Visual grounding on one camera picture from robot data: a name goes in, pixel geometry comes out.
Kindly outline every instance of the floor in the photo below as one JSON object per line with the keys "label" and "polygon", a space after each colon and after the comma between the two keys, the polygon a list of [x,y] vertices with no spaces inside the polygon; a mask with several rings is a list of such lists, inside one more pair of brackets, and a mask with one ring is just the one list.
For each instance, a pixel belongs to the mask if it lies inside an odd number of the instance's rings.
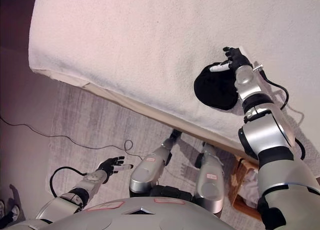
{"label": "floor", "polygon": [[[57,86],[57,81],[31,72],[28,55],[1,48],[1,116],[6,121],[49,133]],[[24,126],[1,121],[0,127],[1,199],[17,198],[10,188],[14,186],[25,217],[34,217],[52,198],[44,188],[49,139]]]}

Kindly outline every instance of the black cable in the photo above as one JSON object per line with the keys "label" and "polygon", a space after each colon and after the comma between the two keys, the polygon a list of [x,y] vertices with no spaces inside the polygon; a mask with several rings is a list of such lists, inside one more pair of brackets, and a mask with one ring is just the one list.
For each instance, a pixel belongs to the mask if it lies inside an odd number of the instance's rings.
{"label": "black cable", "polygon": [[300,157],[300,159],[301,160],[305,159],[305,157],[306,157],[305,146],[297,138],[295,138],[295,142],[299,145],[299,147],[301,149],[301,157]]}
{"label": "black cable", "polygon": [[262,78],[263,78],[268,84],[273,85],[273,86],[275,86],[275,87],[277,87],[277,88],[280,88],[280,89],[282,89],[282,90],[285,92],[285,101],[284,101],[282,107],[280,107],[281,110],[284,109],[285,106],[287,105],[288,101],[289,101],[289,92],[288,92],[288,90],[287,90],[284,86],[281,86],[281,85],[279,85],[279,84],[276,84],[276,83],[270,81],[270,80],[267,78],[267,76],[266,76],[266,74],[265,74],[265,71],[261,70],[261,71],[260,71],[260,75],[262,76]]}
{"label": "black cable", "polygon": [[101,146],[101,147],[91,147],[91,146],[86,146],[86,145],[81,145],[80,143],[77,143],[75,140],[73,140],[72,138],[70,138],[69,136],[67,135],[47,135],[47,134],[44,134],[44,133],[41,133],[39,132],[38,130],[32,128],[31,126],[29,126],[28,124],[25,124],[25,123],[21,123],[21,124],[12,124],[12,123],[9,123],[7,122],[6,120],[3,119],[3,117],[0,115],[0,119],[7,125],[9,126],[12,126],[12,127],[18,127],[18,126],[25,126],[27,128],[29,128],[31,131],[35,132],[36,134],[39,134],[43,137],[46,137],[46,138],[67,138],[70,142],[72,142],[73,144],[79,146],[79,147],[82,147],[82,148],[85,148],[85,149],[91,149],[91,150],[101,150],[101,149],[105,149],[105,148],[110,148],[110,147],[113,147],[113,148],[116,148],[116,149],[119,149],[121,151],[124,151],[126,154],[130,155],[130,156],[135,156],[135,157],[138,157],[140,158],[140,160],[142,161],[142,157],[139,156],[139,155],[136,155],[136,154],[132,154],[132,153],[129,153],[128,151],[131,150],[133,147],[134,147],[134,143],[130,140],[130,139],[127,139],[124,141],[124,145],[123,145],[123,148],[121,147],[118,147],[118,146],[115,146],[115,145],[106,145],[106,146]]}
{"label": "black cable", "polygon": [[72,171],[76,172],[77,174],[79,174],[79,175],[81,175],[81,176],[87,175],[87,173],[82,173],[82,172],[78,171],[77,169],[75,169],[75,168],[73,168],[73,167],[70,167],[70,166],[62,166],[62,167],[59,167],[58,169],[56,169],[56,170],[53,172],[53,174],[51,175],[50,181],[49,181],[51,193],[52,193],[52,195],[53,195],[55,198],[57,197],[57,194],[56,194],[56,192],[55,192],[55,190],[54,190],[54,186],[53,186],[52,182],[53,182],[53,179],[54,179],[55,174],[56,174],[57,172],[59,172],[60,170],[62,170],[62,169],[72,170]]}

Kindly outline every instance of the white bed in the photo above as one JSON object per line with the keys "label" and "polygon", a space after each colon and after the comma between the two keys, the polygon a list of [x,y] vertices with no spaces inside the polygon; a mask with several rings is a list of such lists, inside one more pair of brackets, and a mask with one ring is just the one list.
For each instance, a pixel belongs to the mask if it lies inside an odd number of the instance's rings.
{"label": "white bed", "polygon": [[288,88],[298,137],[320,149],[320,0],[36,0],[29,64],[248,158],[239,104],[212,109],[193,92],[203,67],[240,45]]}

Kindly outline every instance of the red label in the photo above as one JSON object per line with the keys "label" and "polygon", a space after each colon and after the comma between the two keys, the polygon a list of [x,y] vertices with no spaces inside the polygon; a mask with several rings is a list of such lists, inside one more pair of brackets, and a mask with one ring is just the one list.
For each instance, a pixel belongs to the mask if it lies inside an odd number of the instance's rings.
{"label": "red label", "polygon": [[124,201],[116,201],[116,202],[106,202],[99,204],[97,206],[93,206],[87,209],[87,211],[95,211],[95,210],[104,210],[104,209],[117,209],[121,207],[125,202]]}
{"label": "red label", "polygon": [[206,174],[206,178],[207,179],[212,179],[212,180],[217,180],[218,179],[217,175],[211,174],[211,173],[207,173]]}
{"label": "red label", "polygon": [[157,204],[186,204],[184,201],[180,199],[168,197],[155,198],[154,202],[156,202]]}
{"label": "red label", "polygon": [[147,162],[155,162],[156,159],[153,158],[153,157],[148,157],[148,158],[146,159],[146,161],[147,161]]}

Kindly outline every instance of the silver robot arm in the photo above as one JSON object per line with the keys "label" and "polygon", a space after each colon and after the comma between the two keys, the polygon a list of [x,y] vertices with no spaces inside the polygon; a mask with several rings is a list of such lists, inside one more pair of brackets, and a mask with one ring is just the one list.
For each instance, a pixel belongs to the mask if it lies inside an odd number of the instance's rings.
{"label": "silver robot arm", "polygon": [[235,70],[245,114],[238,135],[245,152],[259,160],[257,209],[266,229],[319,229],[320,186],[292,151],[294,131],[262,84],[262,66],[253,69],[239,48],[223,50]]}
{"label": "silver robot arm", "polygon": [[38,230],[82,211],[97,194],[100,186],[105,184],[112,174],[133,168],[133,165],[122,165],[124,163],[123,159],[125,157],[120,156],[102,162],[97,170],[87,173],[69,192],[57,196],[43,206],[35,219],[18,223],[10,229]]}

